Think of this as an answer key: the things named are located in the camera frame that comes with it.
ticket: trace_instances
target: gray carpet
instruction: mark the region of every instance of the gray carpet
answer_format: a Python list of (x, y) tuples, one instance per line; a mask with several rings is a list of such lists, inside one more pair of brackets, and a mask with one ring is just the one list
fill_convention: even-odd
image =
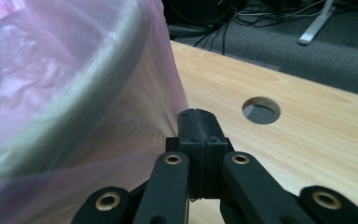
[[(303, 6), (309, 3), (310, 0), (302, 1)], [(259, 0), (250, 0), (249, 4), (262, 5)], [(226, 33), (225, 53), (229, 57), (358, 94), (358, 11), (338, 13), (340, 11), (338, 8), (308, 46), (298, 45), (297, 40), (315, 17), (268, 27), (242, 26), (232, 21)], [(272, 22), (265, 20), (258, 25)], [(221, 53), (225, 28), (224, 24), (219, 32), (202, 40), (197, 47)], [(194, 45), (198, 40), (200, 37), (175, 39), (188, 45)]]

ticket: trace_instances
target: black cable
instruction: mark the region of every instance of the black cable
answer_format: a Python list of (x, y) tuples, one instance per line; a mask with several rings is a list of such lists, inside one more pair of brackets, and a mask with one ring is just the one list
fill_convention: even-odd
[(217, 30), (216, 35), (213, 37), (212, 41), (211, 41), (211, 46), (209, 47), (209, 51), (212, 50), (213, 48), (213, 42), (215, 41), (215, 39), (219, 36), (220, 33), (220, 29)]
[(229, 26), (229, 23), (230, 23), (231, 20), (228, 20), (227, 21), (227, 25), (226, 25), (226, 29), (225, 29), (225, 32), (223, 32), (223, 43), (222, 43), (222, 54), (225, 55), (226, 54), (226, 33), (227, 33), (227, 29), (228, 29), (228, 26)]
[(212, 33), (209, 33), (208, 36), (206, 37), (205, 42), (204, 42), (204, 44), (202, 45), (202, 49), (205, 48), (206, 44), (208, 43), (208, 39), (209, 39), (209, 37), (211, 37), (211, 35), (212, 35)]
[[(323, 2), (319, 3), (319, 4), (316, 4), (310, 8), (308, 8), (307, 10), (309, 9), (312, 9), (312, 8), (315, 8), (309, 15), (312, 15), (313, 13), (317, 12), (317, 11), (320, 11), (320, 7), (322, 5)], [(256, 19), (254, 21), (246, 21), (244, 19), (241, 19), (239, 18), (239, 16), (237, 16), (237, 18), (235, 18), (235, 22), (239, 25), (242, 25), (242, 26), (254, 26), (254, 27), (268, 27), (268, 26), (272, 26), (272, 25), (277, 25), (279, 23), (282, 23), (282, 22), (286, 22), (286, 21), (298, 21), (298, 20), (301, 20), (301, 19), (304, 19), (306, 17), (298, 17), (298, 18), (295, 18), (295, 19), (286, 19), (288, 17), (285, 17), (285, 15), (287, 14), (292, 14), (292, 13), (296, 13), (297, 11), (299, 10), (302, 10), (301, 8), (300, 9), (296, 9), (296, 10), (292, 10), (290, 7), (288, 9), (286, 9), (282, 14), (280, 14), (278, 16), (278, 14), (275, 14), (275, 13), (268, 13), (268, 12), (252, 12), (252, 13), (266, 13), (266, 15), (259, 15), (256, 17)], [(263, 25), (259, 25), (258, 23), (260, 23), (261, 21), (264, 21), (264, 20), (269, 20), (269, 21), (274, 21), (272, 23), (268, 23), (268, 24), (263, 24)]]
[(204, 35), (201, 39), (199, 39), (194, 45), (193, 45), (193, 47), (196, 47), (203, 39), (205, 39), (208, 35), (210, 35), (212, 32), (210, 32), (210, 33), (208, 33), (208, 34), (206, 34), (206, 35)]
[(175, 6), (173, 5), (173, 3), (171, 2), (171, 0), (166, 0), (167, 3), (170, 5), (171, 9), (173, 10), (173, 12), (178, 15), (182, 20), (184, 21), (188, 21), (194, 24), (215, 24), (215, 23), (220, 23), (222, 22), (222, 20), (224, 20), (224, 18), (227, 16), (228, 13), (230, 13), (229, 11), (235, 12), (237, 11), (237, 9), (235, 7), (229, 7), (228, 9), (226, 9), (221, 15), (219, 15), (216, 19), (211, 20), (211, 21), (193, 21), (189, 18), (187, 18), (186, 16), (184, 16), (181, 12), (179, 12)]

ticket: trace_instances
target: light wood tabletop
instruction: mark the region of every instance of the light wood tabletop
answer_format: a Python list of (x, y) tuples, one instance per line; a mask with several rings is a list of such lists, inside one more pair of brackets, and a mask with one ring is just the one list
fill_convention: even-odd
[[(358, 95), (176, 42), (172, 50), (190, 107), (214, 113), (236, 150), (295, 195), (319, 185), (358, 205)], [(260, 96), (278, 104), (275, 122), (243, 115)], [(189, 223), (223, 223), (219, 202), (191, 203)]]

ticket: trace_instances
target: round hole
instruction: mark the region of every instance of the round hole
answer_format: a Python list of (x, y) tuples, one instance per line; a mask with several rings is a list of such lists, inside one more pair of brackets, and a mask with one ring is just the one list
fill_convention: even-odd
[(339, 199), (331, 193), (316, 191), (312, 194), (313, 200), (322, 207), (337, 210), (341, 208)]
[(242, 155), (234, 155), (231, 159), (237, 164), (246, 164), (250, 161), (247, 157)]
[(180, 158), (179, 156), (176, 156), (176, 155), (170, 155), (170, 156), (167, 156), (164, 160), (168, 164), (175, 165), (175, 164), (180, 163), (182, 161), (182, 158)]
[(109, 211), (118, 206), (120, 203), (120, 195), (116, 192), (107, 192), (98, 198), (95, 207), (100, 211)]
[(281, 109), (273, 100), (257, 96), (243, 103), (242, 113), (251, 122), (270, 124), (279, 118)]
[(150, 224), (166, 224), (167, 219), (162, 216), (155, 216), (150, 220)]

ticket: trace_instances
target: pink plastic bag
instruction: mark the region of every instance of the pink plastic bag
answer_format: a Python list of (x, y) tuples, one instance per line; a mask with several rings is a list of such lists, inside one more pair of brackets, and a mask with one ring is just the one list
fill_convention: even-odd
[(0, 1), (0, 223), (134, 189), (184, 109), (159, 0)]

